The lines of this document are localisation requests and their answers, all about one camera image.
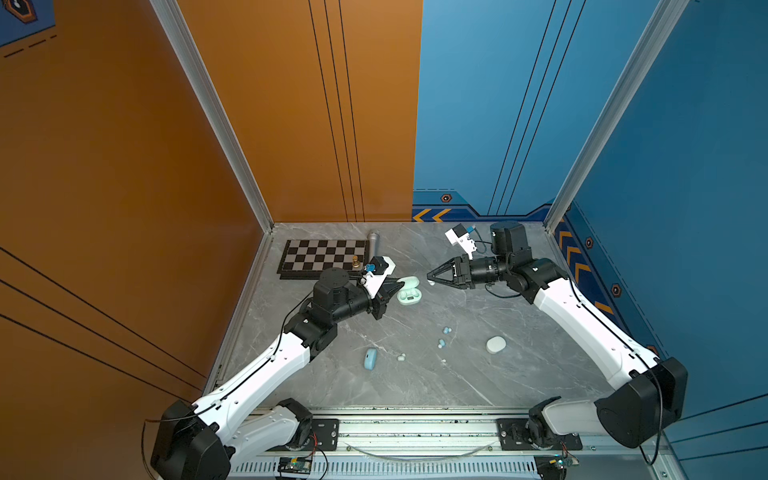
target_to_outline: orange wall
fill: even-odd
[[[421,0],[179,3],[275,221],[410,219]]]
[[[146,478],[141,420],[200,395],[261,231],[149,2],[55,14],[0,48],[0,247],[160,348],[0,250],[3,477]]]

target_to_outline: gray marble surface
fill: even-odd
[[[529,408],[552,396],[579,398],[611,391],[595,364],[554,320],[522,298],[499,299],[476,290],[430,286],[426,273],[462,253],[444,232],[454,223],[278,223],[247,318],[237,337],[226,376],[256,358],[277,336],[289,308],[312,280],[279,280],[286,240],[365,239],[381,235],[379,255],[396,263],[393,276],[421,280],[422,301],[389,303],[376,321],[361,314],[339,325],[339,336],[307,367],[285,381],[264,402],[293,397],[309,408],[343,406],[497,406]],[[489,223],[477,225],[490,237]],[[539,223],[525,224],[535,257],[561,261]],[[493,288],[509,294],[505,285]],[[443,334],[449,326],[452,332]],[[496,355],[485,342],[503,336]],[[438,348],[444,339],[446,347]],[[368,348],[378,349],[373,371],[365,370]],[[405,354],[405,362],[397,356]]]

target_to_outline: blue wall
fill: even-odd
[[[689,370],[667,435],[692,480],[768,458],[767,18],[762,0],[691,2],[575,201]]]
[[[481,215],[551,202],[656,4],[425,0],[414,190]]]

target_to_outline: red wire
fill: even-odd
[[[315,451],[317,450],[317,434],[315,432],[312,432],[312,436],[315,437],[315,448],[312,449],[312,453],[310,453],[310,457],[315,458]]]

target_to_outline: black mounting bracket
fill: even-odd
[[[310,436],[301,446],[301,450],[312,451],[315,446],[313,435],[317,435],[317,446],[324,452],[334,452],[339,444],[339,419],[312,419]],[[269,452],[286,452],[285,445],[270,449]]]
[[[496,419],[498,440],[502,444],[502,450],[541,450],[533,446],[527,424],[528,419]],[[578,434],[560,435],[559,439],[568,450],[576,452],[584,448]],[[559,446],[553,445],[552,449],[559,450]]]

